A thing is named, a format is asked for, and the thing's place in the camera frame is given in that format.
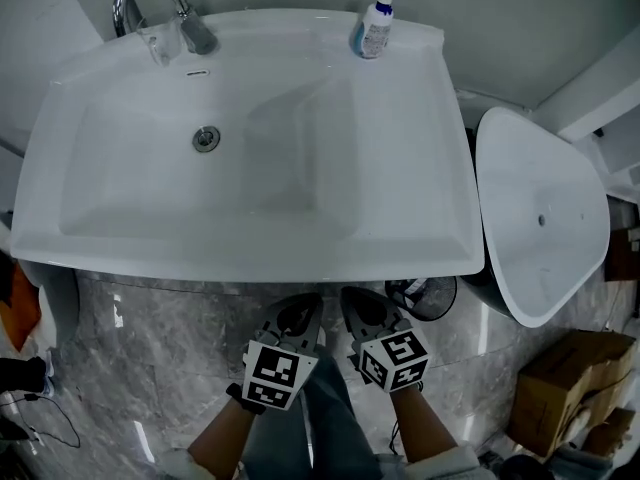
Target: orange cloth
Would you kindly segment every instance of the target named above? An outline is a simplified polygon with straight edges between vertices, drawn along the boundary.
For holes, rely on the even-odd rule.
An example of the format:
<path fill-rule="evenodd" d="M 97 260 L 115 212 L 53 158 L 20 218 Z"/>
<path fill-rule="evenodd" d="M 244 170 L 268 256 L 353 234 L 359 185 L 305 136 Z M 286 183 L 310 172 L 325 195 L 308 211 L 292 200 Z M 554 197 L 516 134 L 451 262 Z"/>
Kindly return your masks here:
<path fill-rule="evenodd" d="M 13 271 L 10 306 L 0 301 L 0 316 L 9 340 L 18 352 L 40 321 L 42 313 L 38 303 L 38 290 L 16 264 Z"/>

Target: drain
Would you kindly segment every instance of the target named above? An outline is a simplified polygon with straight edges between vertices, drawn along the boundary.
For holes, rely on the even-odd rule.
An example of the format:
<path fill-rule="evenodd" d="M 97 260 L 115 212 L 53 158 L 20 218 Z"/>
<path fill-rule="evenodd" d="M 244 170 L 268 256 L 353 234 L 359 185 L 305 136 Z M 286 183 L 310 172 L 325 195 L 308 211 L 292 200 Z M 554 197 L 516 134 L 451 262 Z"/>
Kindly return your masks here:
<path fill-rule="evenodd" d="M 208 153 L 220 144 L 220 132 L 215 126 L 201 126 L 191 143 L 199 153 Z"/>

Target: faucet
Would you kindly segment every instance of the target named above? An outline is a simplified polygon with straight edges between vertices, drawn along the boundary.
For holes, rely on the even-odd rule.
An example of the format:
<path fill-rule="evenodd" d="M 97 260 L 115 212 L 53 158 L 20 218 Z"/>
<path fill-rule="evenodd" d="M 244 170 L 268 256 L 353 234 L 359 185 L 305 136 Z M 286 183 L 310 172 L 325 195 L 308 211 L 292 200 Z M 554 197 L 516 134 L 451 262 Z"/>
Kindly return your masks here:
<path fill-rule="evenodd" d="M 113 26 L 116 29 L 116 35 L 122 37 L 127 34 L 127 28 L 131 29 L 128 23 L 127 5 L 129 0 L 113 0 Z M 198 55 L 206 55 L 212 52 L 218 40 L 205 27 L 202 20 L 193 10 L 187 0 L 173 0 L 176 6 L 176 12 L 181 19 L 180 31 L 187 42 L 187 47 L 192 53 Z"/>

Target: gray pants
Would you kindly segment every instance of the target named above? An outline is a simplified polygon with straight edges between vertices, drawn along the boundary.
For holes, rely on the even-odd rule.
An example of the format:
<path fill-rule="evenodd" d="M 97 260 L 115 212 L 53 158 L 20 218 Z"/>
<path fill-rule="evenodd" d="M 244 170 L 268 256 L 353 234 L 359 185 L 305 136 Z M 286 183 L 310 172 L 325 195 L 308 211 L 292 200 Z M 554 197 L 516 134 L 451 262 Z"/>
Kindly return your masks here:
<path fill-rule="evenodd" d="M 313 436 L 313 469 L 298 397 L 288 411 L 267 409 L 256 418 L 242 457 L 249 480 L 382 477 L 335 359 L 324 347 L 316 347 L 316 352 L 320 360 L 303 388 Z"/>

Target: bottle label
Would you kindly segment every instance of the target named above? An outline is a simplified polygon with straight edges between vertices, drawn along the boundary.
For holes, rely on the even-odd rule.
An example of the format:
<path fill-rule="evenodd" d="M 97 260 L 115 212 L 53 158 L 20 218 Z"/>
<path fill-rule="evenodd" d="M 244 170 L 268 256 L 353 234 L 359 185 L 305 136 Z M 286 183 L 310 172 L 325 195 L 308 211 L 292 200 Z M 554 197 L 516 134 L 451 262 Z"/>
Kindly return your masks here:
<path fill-rule="evenodd" d="M 391 25 L 371 25 L 367 30 L 367 35 L 362 41 L 362 56 L 365 59 L 374 59 L 382 53 L 382 49 L 387 46 Z"/>

